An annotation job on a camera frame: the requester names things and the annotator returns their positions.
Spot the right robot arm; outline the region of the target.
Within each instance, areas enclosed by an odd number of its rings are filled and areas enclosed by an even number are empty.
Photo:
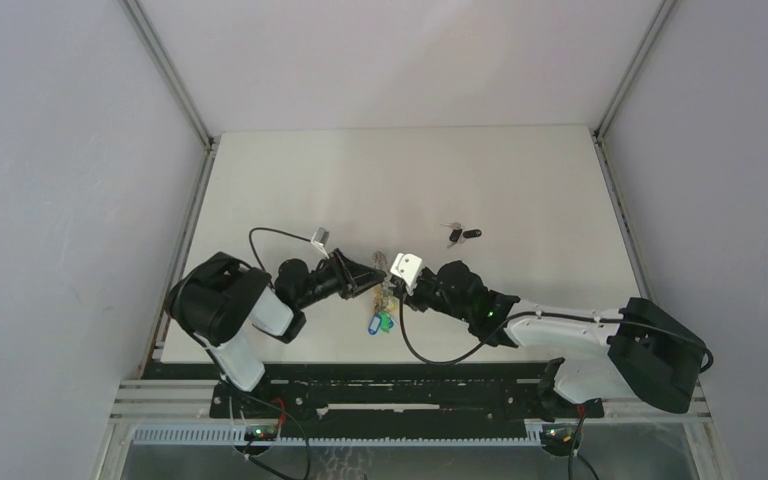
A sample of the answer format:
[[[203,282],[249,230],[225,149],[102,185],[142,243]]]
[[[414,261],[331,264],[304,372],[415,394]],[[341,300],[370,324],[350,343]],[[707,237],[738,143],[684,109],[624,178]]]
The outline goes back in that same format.
[[[432,271],[409,254],[390,274],[401,309],[462,321],[479,348],[557,349],[537,391],[539,406],[552,416],[622,395],[684,414],[700,375],[714,364],[704,340],[646,298],[605,310],[545,307],[488,288],[462,261]]]

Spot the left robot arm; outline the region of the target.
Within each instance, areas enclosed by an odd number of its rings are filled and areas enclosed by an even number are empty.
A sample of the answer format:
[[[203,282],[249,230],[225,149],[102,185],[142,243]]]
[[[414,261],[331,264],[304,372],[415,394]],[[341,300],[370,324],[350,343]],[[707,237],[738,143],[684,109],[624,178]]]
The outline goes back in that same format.
[[[301,259],[284,261],[276,278],[224,252],[195,267],[167,293],[163,309],[235,387],[234,404],[250,417],[271,407],[266,373],[244,333],[247,325],[282,343],[306,324],[304,309],[332,295],[344,300],[380,285],[386,272],[335,249],[314,269]]]

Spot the green key tag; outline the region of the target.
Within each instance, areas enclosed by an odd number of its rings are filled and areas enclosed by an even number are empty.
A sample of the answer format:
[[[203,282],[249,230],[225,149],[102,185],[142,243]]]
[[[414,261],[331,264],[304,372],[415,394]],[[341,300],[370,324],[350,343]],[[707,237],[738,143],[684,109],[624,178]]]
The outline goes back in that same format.
[[[390,330],[395,326],[395,322],[393,321],[392,317],[386,312],[381,312],[379,314],[379,317],[380,317],[379,329],[382,332],[389,333]]]

